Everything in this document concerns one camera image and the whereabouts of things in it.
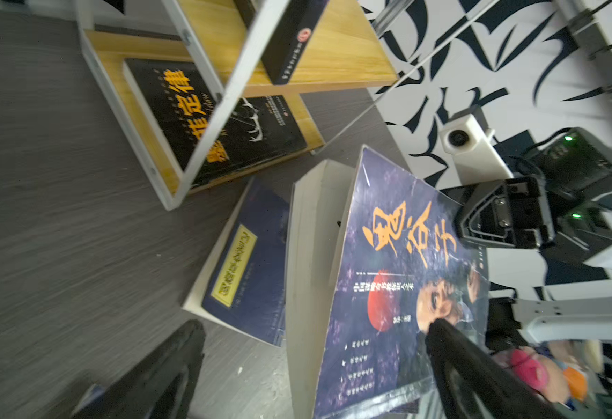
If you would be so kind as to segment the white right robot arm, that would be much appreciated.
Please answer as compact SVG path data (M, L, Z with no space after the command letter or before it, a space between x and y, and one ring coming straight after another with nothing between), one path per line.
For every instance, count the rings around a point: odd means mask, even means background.
M445 130L460 186L449 195L462 204L459 236L487 248L535 249L548 275L559 265L612 271L612 150L588 131L564 128L528 147L510 169L477 125ZM527 341L612 341L612 296L591 297L574 284L566 300L515 300L513 322Z

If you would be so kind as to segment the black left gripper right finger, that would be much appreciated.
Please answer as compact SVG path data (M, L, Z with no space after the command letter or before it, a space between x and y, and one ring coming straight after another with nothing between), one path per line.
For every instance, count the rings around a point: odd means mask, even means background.
M444 319L431 324L426 348L446 417L562 417Z

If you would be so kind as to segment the blue book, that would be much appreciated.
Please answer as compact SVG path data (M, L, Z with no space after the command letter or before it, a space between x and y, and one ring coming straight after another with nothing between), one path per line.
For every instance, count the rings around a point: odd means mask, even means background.
M252 178L182 308L280 347L289 213L288 202Z

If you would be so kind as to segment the purple portrait book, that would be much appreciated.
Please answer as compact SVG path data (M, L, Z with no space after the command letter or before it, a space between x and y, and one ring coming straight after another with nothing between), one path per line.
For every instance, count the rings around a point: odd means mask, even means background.
M487 253L456 232L459 204L363 147L295 183L286 261L286 338L297 418L415 414L435 386L437 319L485 338Z

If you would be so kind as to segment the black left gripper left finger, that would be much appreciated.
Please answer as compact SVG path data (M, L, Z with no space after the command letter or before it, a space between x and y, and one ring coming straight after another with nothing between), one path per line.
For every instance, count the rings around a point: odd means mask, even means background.
M191 319L75 418L187 418L204 360L206 332Z

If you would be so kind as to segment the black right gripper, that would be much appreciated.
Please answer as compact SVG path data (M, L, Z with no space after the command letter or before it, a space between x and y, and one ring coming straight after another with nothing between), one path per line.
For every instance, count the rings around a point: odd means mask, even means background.
M476 183L442 191L460 205L454 218L459 239L487 248L538 249L555 227L539 176Z

